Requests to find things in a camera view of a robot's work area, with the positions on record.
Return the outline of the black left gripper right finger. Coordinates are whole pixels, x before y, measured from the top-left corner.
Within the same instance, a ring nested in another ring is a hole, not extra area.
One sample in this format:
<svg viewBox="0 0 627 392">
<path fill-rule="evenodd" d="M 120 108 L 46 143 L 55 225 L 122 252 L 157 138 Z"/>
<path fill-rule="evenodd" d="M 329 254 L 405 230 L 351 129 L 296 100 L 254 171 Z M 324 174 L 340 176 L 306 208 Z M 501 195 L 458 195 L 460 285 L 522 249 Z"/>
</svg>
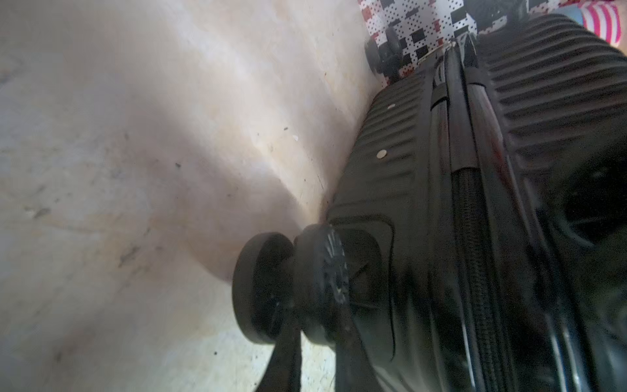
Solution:
<svg viewBox="0 0 627 392">
<path fill-rule="evenodd" d="M 337 311 L 332 336 L 336 352 L 335 391 L 382 391 L 350 308 Z"/>
</svg>

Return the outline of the black hard-shell suitcase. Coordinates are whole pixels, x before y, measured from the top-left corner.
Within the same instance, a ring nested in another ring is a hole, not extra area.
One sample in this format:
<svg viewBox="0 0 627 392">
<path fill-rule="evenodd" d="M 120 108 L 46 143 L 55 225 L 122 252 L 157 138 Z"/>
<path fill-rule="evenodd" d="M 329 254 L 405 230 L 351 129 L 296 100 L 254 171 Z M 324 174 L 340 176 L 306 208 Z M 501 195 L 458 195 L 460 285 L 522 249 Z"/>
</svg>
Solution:
<svg viewBox="0 0 627 392">
<path fill-rule="evenodd" d="M 566 16 L 464 33 L 381 91 L 325 220 L 251 238 L 243 334 L 331 348 L 382 391 L 626 388 L 626 58 Z"/>
</svg>

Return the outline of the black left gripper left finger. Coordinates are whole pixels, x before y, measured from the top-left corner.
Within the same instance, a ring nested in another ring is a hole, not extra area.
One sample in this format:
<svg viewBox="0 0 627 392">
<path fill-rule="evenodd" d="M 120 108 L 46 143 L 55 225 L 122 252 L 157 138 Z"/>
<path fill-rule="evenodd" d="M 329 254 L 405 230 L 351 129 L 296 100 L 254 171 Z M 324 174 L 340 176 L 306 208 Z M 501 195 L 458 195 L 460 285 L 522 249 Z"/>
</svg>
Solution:
<svg viewBox="0 0 627 392">
<path fill-rule="evenodd" d="M 287 318 L 256 392 L 299 392 L 301 365 L 300 326 L 296 318 Z"/>
</svg>

